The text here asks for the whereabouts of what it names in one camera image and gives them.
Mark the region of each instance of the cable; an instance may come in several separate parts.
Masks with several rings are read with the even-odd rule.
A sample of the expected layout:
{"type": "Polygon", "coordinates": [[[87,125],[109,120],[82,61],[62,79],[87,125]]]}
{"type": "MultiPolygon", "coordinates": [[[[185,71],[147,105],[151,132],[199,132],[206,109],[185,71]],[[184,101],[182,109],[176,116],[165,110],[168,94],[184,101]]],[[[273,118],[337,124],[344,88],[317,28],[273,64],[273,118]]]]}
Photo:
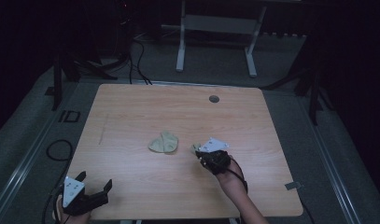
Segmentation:
{"type": "Polygon", "coordinates": [[[309,218],[311,219],[312,224],[315,224],[315,220],[313,219],[311,213],[309,212],[308,207],[303,203],[303,200],[300,198],[300,202],[303,205],[303,209],[305,210],[306,214],[308,214],[309,218]]]}
{"type": "Polygon", "coordinates": [[[129,83],[132,84],[132,72],[133,70],[136,71],[140,77],[146,82],[146,85],[152,85],[151,80],[149,80],[148,77],[144,76],[143,73],[140,70],[140,61],[144,54],[144,45],[140,43],[139,41],[134,40],[134,43],[139,44],[142,47],[139,59],[137,60],[137,65],[134,65],[134,59],[132,57],[132,54],[129,54],[129,63],[130,63],[130,69],[129,69],[129,83]]]}
{"type": "Polygon", "coordinates": [[[74,148],[73,148],[73,145],[71,145],[71,143],[67,140],[64,140],[64,139],[59,139],[59,140],[56,140],[54,142],[52,142],[51,144],[49,144],[49,146],[47,147],[47,151],[46,151],[46,154],[47,154],[47,157],[50,158],[51,160],[53,161],[66,161],[66,165],[64,166],[64,169],[63,171],[61,172],[59,178],[57,179],[53,189],[49,192],[49,197],[44,205],[44,210],[43,210],[43,213],[42,213],[42,219],[41,219],[41,223],[46,223],[45,222],[45,217],[46,217],[46,214],[47,214],[47,209],[48,209],[48,205],[50,203],[50,200],[51,198],[54,196],[54,200],[53,200],[53,214],[55,216],[55,223],[59,223],[59,217],[58,217],[58,213],[57,213],[57,208],[56,208],[56,202],[57,202],[57,195],[61,192],[62,190],[62,186],[59,187],[59,184],[61,182],[61,179],[63,178],[64,174],[67,172],[68,170],[68,166],[71,162],[71,160],[73,159],[73,155],[74,155],[74,148]],[[54,146],[55,144],[57,143],[66,143],[68,146],[69,146],[69,156],[68,158],[55,158],[53,157],[52,155],[50,155],[50,150],[52,148],[52,146],[54,146]]]}

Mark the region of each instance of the table leg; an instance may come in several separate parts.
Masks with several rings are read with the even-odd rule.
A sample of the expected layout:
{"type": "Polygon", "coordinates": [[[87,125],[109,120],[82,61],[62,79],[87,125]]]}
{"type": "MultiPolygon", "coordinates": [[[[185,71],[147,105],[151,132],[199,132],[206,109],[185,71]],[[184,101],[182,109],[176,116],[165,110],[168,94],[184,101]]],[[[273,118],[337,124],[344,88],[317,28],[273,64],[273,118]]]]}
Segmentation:
{"type": "Polygon", "coordinates": [[[185,19],[186,19],[186,1],[181,2],[181,25],[180,25],[180,46],[178,47],[177,64],[176,71],[182,72],[184,69],[184,58],[186,53],[186,42],[185,42],[185,19]]]}
{"type": "Polygon", "coordinates": [[[260,34],[260,28],[262,25],[263,18],[265,16],[265,11],[266,11],[266,7],[262,7],[259,19],[256,22],[255,27],[254,27],[254,33],[253,33],[253,38],[251,39],[251,43],[248,47],[245,48],[248,73],[251,77],[257,76],[256,66],[254,65],[254,59],[253,59],[253,49],[254,49],[254,46],[256,45],[257,37],[260,34]]]}

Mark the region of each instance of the metal frame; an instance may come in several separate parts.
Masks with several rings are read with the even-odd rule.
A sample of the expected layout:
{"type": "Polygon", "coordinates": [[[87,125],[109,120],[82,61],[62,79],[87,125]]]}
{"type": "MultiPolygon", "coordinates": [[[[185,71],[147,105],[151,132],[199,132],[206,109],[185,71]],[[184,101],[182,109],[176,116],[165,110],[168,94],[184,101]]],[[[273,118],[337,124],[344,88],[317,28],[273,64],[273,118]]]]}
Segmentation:
{"type": "Polygon", "coordinates": [[[180,24],[180,45],[178,47],[176,71],[184,70],[184,59],[186,53],[185,33],[186,30],[201,30],[209,32],[222,32],[233,34],[252,35],[252,40],[248,47],[245,48],[245,55],[248,67],[248,73],[251,77],[257,75],[256,66],[254,65],[253,50],[256,45],[257,37],[260,33],[266,7],[262,7],[257,20],[221,18],[199,15],[186,14],[186,0],[181,1],[181,24],[180,24]]]}

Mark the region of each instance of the table top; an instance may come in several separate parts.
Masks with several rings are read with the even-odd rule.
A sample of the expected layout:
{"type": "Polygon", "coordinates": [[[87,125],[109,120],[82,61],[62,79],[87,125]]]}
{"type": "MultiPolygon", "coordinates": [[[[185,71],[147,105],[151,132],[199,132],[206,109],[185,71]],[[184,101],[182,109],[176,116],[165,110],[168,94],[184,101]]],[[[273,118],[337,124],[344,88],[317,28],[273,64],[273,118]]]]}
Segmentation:
{"type": "Polygon", "coordinates": [[[267,217],[303,212],[262,92],[254,88],[101,85],[68,175],[86,171],[86,193],[111,178],[109,203],[93,219],[238,217],[216,178],[190,152],[210,137],[244,172],[248,195],[267,217]],[[219,98],[209,101],[211,95],[219,98]],[[168,131],[177,150],[157,153],[148,143],[168,131]]]}

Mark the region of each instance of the dark background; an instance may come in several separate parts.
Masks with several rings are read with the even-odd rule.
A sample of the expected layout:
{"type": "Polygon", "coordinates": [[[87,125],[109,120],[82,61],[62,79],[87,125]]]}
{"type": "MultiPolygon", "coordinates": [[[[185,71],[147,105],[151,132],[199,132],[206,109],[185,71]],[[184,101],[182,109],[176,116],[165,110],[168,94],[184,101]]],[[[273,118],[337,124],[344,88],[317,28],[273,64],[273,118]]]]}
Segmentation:
{"type": "MultiPolygon", "coordinates": [[[[327,53],[322,86],[380,191],[380,2],[345,1],[334,9],[325,7],[326,3],[268,3],[261,30],[278,35],[319,34],[317,39],[327,43],[323,45],[327,53]]],[[[196,10],[197,4],[201,3],[189,4],[189,9],[196,10]]],[[[217,14],[231,5],[229,1],[221,4],[217,14]]],[[[136,6],[139,23],[157,39],[158,24],[179,23],[180,1],[138,1],[136,6]]],[[[227,12],[241,17],[252,13],[227,12]]],[[[0,128],[37,78],[52,66],[61,45],[96,62],[100,55],[118,54],[113,50],[116,33],[121,43],[128,38],[118,29],[119,22],[113,0],[0,0],[0,128]]],[[[317,51],[319,46],[314,44],[310,50],[317,51]]],[[[309,60],[297,63],[307,66],[309,60]]]]}

